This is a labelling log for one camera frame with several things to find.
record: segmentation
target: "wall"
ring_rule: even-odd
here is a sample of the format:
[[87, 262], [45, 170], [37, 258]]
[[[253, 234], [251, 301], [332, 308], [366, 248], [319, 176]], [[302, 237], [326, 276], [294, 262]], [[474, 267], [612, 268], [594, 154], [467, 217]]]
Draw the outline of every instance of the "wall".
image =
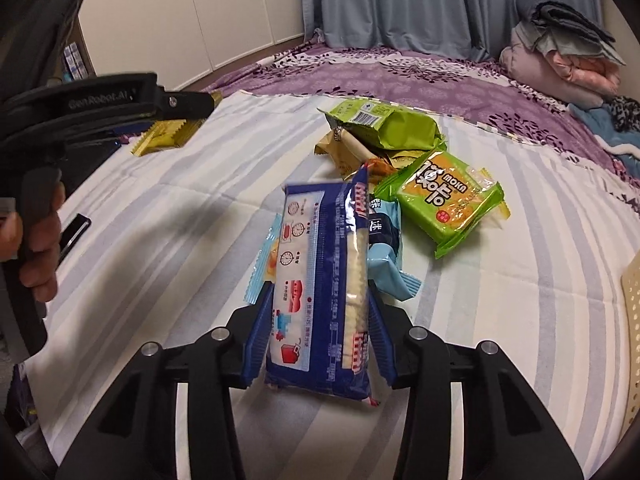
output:
[[167, 89], [303, 35], [302, 0], [85, 0], [80, 22], [98, 74], [156, 72]]
[[625, 60], [621, 67], [620, 95], [640, 101], [640, 43], [613, 0], [601, 0], [605, 28], [616, 38], [616, 50]]

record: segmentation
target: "white perforated plastic basket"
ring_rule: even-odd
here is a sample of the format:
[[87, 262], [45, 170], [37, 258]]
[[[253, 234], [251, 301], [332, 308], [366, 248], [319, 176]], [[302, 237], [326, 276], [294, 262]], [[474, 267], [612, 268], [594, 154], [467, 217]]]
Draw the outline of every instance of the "white perforated plastic basket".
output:
[[620, 438], [629, 429], [640, 410], [640, 253], [622, 275], [625, 291], [626, 314], [629, 321], [629, 348], [631, 370], [629, 375], [629, 397], [626, 402], [625, 421]]

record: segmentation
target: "finger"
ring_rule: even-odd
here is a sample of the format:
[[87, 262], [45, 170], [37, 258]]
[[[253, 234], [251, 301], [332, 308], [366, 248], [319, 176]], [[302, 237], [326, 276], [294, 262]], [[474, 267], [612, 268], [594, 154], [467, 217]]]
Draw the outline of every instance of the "finger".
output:
[[58, 282], [56, 277], [50, 278], [47, 283], [43, 283], [33, 289], [33, 297], [36, 301], [47, 303], [47, 301], [53, 300], [58, 293]]
[[34, 253], [50, 249], [60, 242], [62, 226], [58, 213], [51, 213], [31, 228], [29, 232], [29, 248]]
[[0, 262], [11, 259], [22, 241], [22, 220], [18, 213], [11, 213], [0, 226]]
[[56, 273], [60, 247], [54, 247], [42, 253], [36, 253], [32, 260], [20, 269], [20, 281], [24, 286], [34, 287], [47, 283]]
[[53, 198], [51, 199], [51, 209], [53, 209], [53, 211], [57, 211], [58, 209], [60, 209], [63, 203], [65, 203], [65, 199], [65, 185], [62, 184], [62, 182], [59, 182], [53, 192]]

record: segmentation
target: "striped bed sheet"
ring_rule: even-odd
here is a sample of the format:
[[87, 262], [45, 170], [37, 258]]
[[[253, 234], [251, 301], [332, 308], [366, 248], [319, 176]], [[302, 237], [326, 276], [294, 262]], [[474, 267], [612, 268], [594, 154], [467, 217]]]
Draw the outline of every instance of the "striped bed sheet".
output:
[[[82, 213], [93, 224], [60, 267], [49, 343], [27, 362], [56, 460], [143, 343], [192, 342], [243, 305], [257, 252], [284, 204], [282, 183], [337, 176], [328, 158], [312, 152], [328, 131], [318, 108], [339, 101], [236, 92], [184, 148], [142, 158], [123, 148], [70, 197], [63, 223]], [[498, 342], [590, 476], [617, 444], [626, 405], [620, 276], [640, 249], [640, 219], [614, 195], [635, 193], [548, 146], [433, 117], [453, 154], [501, 182], [512, 216], [502, 224], [486, 219], [441, 260], [404, 222], [404, 269], [424, 284], [402, 307], [447, 342]], [[274, 392], [261, 378], [234, 391], [247, 478], [391, 478], [408, 392], [392, 393], [372, 376], [378, 408]], [[462, 398], [453, 388], [450, 478], [459, 479]], [[185, 393], [181, 386], [181, 479], [189, 477]]]

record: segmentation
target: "pink blanket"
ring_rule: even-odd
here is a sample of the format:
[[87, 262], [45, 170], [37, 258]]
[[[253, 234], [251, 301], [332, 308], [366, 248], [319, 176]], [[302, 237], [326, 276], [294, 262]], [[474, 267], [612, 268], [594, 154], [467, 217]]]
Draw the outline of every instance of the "pink blanket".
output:
[[507, 69], [509, 77], [538, 92], [584, 109], [602, 106], [599, 94], [565, 81], [554, 72], [542, 54], [537, 50], [527, 50], [515, 30], [511, 33], [511, 46], [502, 51], [500, 63]]
[[620, 67], [605, 57], [562, 56], [550, 50], [546, 60], [565, 81], [600, 95], [618, 95]]

